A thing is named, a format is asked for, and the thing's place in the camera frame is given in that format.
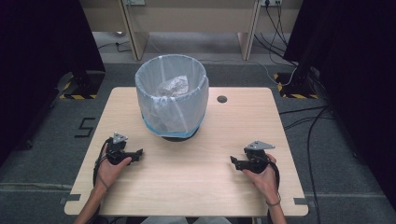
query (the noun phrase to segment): person's right hand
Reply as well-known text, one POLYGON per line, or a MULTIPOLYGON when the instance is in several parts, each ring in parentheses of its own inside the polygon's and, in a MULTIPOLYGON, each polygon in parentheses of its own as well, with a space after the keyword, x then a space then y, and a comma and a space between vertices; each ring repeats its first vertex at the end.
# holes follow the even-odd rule
MULTIPOLYGON (((267 153, 266 155, 271 162, 276 163, 276 159, 272 155, 267 153)), ((255 174, 249 170, 243 170, 242 172, 250 177, 250 179, 253 181, 253 184, 264 195, 264 198, 268 203, 274 204, 279 202, 279 198, 277 196, 275 171, 271 165, 267 165, 265 170, 260 174, 255 174)))

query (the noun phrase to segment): wooden table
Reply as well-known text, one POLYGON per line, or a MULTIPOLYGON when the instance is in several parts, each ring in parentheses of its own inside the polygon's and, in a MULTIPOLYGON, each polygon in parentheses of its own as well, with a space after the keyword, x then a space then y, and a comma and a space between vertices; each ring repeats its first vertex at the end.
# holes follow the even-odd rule
POLYGON ((111 92, 71 194, 79 201, 64 211, 77 215, 92 189, 92 169, 104 141, 114 132, 129 137, 126 151, 144 149, 128 166, 101 206, 105 216, 262 217, 267 206, 251 181, 236 171, 230 156, 245 160, 243 148, 255 141, 275 145, 280 195, 286 216, 304 216, 306 204, 273 95, 266 88, 209 88, 206 114, 196 135, 170 142, 149 131, 135 88, 111 92), (221 104, 218 96, 228 101, 221 104))

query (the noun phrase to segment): person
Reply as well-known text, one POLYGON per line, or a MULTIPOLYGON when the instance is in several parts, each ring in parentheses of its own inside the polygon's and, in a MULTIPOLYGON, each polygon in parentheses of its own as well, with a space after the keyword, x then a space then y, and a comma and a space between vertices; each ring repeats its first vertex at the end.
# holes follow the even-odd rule
MULTIPOLYGON (((268 153, 266 155, 271 162, 276 163, 276 159, 272 155, 268 153)), ((104 159, 102 161, 97 173, 95 186, 91 191, 88 201, 85 203, 81 212, 75 219, 75 224, 87 223, 91 219, 96 209, 99 207, 100 202, 105 197, 108 189, 116 181, 121 171, 131 160, 132 158, 130 157, 125 158, 118 165, 111 164, 108 159, 104 159)), ((252 180, 256 188, 263 194, 264 199, 268 204, 273 223, 286 223, 282 207, 280 206, 280 198, 277 193, 275 171, 271 165, 268 165, 260 174, 252 173, 246 169, 242 172, 252 180)))
POLYGON ((108 159, 104 159, 98 169, 95 185, 91 190, 90 197, 88 201, 85 203, 79 215, 76 217, 74 223, 87 223, 91 217, 96 212, 99 207, 100 202, 105 197, 108 189, 111 185, 114 184, 116 179, 121 174, 123 168, 131 162, 132 158, 125 158, 122 162, 117 165, 113 165, 108 161, 108 159))
MULTIPOLYGON (((266 153, 266 155, 271 162, 276 163, 276 159, 272 155, 268 153, 266 153)), ((268 204, 268 209, 270 211, 273 223, 286 223, 282 207, 280 206, 280 198, 278 197, 276 187, 276 176, 272 166, 267 165, 265 170, 259 174, 255 174, 246 169, 243 170, 242 173, 244 173, 244 175, 247 175, 253 181, 253 184, 264 196, 264 199, 268 204)))

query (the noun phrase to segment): translucent plastic bag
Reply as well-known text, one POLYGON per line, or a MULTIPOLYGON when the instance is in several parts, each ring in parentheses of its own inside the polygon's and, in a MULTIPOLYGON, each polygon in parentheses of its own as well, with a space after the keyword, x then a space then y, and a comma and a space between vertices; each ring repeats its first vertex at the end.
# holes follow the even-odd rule
POLYGON ((184 55, 163 55, 144 63, 134 79, 143 120, 152 132, 177 138, 195 133, 209 96, 200 62, 184 55))

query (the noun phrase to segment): wooden desk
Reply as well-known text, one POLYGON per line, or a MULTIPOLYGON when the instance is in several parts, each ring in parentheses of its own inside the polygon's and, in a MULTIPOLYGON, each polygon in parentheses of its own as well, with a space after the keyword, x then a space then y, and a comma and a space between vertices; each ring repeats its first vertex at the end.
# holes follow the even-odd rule
POLYGON ((304 198, 288 141, 266 88, 209 88, 205 118, 196 135, 169 142, 149 131, 140 114, 135 88, 116 88, 106 104, 65 212, 77 215, 92 189, 92 169, 104 141, 119 132, 129 136, 126 151, 144 149, 139 162, 128 166, 104 198, 108 216, 262 217, 267 207, 251 181, 236 171, 230 156, 245 160, 243 148, 254 140, 276 146, 266 150, 277 158, 280 195, 286 216, 304 216, 304 198), (217 97, 224 95, 227 103, 217 97))

